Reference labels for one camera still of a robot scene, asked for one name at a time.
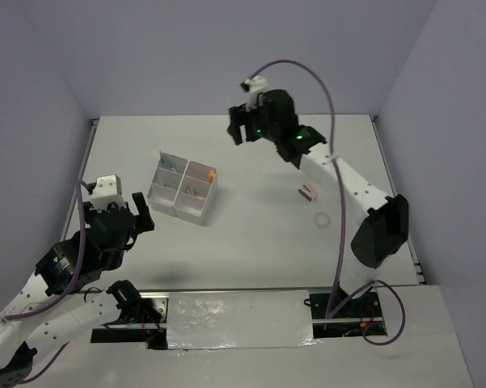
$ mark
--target white table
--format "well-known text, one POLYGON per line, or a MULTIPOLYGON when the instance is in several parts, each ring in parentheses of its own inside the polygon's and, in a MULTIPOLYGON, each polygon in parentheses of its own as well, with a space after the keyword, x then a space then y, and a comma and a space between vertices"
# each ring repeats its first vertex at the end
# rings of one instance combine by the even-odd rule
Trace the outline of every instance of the white table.
MULTIPOLYGON (((387 347, 345 337, 303 348, 155 351, 143 344, 90 344, 86 333, 30 386, 472 388, 440 289, 418 285, 397 291, 406 306, 407 326, 387 347)), ((399 307, 385 289, 379 297, 387 330, 395 333, 399 307)))
MULTIPOLYGON (((301 123, 328 136, 330 116, 301 116, 301 123)), ((131 280, 140 290, 310 288, 332 283, 340 233, 339 197, 319 192, 308 203, 298 188, 309 177, 282 161, 264 139, 236 147, 227 116, 101 117, 83 178, 117 174, 125 199, 147 194, 159 151, 218 169, 219 192, 204 226, 151 211, 156 230, 139 236, 123 265, 94 285, 131 280), (323 210, 332 219, 318 230, 323 210)), ((370 118, 338 116, 336 152, 372 184, 391 193, 370 118)), ((78 229, 77 209, 67 238, 78 229)), ((357 224, 349 220, 346 257, 357 224)), ((382 266, 393 285, 418 280, 405 244, 382 266)))

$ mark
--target wall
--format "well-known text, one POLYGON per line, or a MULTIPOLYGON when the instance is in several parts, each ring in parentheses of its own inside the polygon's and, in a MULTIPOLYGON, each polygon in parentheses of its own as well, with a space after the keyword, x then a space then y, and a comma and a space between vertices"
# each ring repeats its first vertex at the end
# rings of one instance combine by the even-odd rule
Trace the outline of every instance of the wall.
MULTIPOLYGON (((435 0, 33 0, 23 6, 89 116, 225 114, 267 61, 300 59, 340 113, 377 113, 435 0)), ((301 113, 326 112, 309 76, 267 73, 301 113)))
POLYGON ((378 128, 425 275, 486 387, 486 0, 439 0, 378 128))
POLYGON ((61 233, 90 128, 38 40, 0 0, 0 309, 61 233))

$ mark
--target storage box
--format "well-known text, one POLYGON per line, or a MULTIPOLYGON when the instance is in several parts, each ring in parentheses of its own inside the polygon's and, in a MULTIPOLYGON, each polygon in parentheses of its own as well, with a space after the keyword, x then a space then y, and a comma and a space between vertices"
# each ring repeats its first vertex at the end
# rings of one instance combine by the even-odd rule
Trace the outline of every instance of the storage box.
POLYGON ((218 191, 218 171, 162 153, 147 193, 153 210, 201 225, 218 191))

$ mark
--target robotic arm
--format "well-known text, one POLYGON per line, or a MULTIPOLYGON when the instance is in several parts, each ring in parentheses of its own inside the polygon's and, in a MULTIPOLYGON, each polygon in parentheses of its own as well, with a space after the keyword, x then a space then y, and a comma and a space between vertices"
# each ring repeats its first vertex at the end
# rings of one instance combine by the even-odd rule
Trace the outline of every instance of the robotic arm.
MULTIPOLYGON (((100 177, 86 185, 90 202, 85 202, 86 242, 81 271, 71 293, 100 278, 102 271, 121 266, 124 252, 133 248, 140 233, 154 230, 144 196, 132 195, 138 215, 131 213, 122 197, 120 178, 100 177)), ((11 315, 33 313, 53 301, 67 288, 78 261, 80 236, 56 243, 36 265, 25 286, 0 313, 0 386, 12 387, 32 371, 32 365, 78 337, 84 330, 120 319, 124 323, 149 314, 157 323, 161 315, 150 299, 127 281, 117 281, 108 290, 77 309, 49 319, 47 310, 28 318, 9 320, 11 315)))
MULTIPOLYGON (((286 91, 268 91, 266 80, 257 76, 241 87, 249 93, 248 101, 230 108, 228 133, 238 146, 262 137, 271 141, 285 162, 316 179, 325 189, 338 193, 339 185, 334 155, 328 154, 326 139, 312 127, 298 123, 293 99, 286 91)), ((339 299, 373 280, 383 260, 396 253, 408 239, 407 200, 389 197, 338 158, 346 203, 359 226, 351 241, 354 259, 344 262, 339 299)))

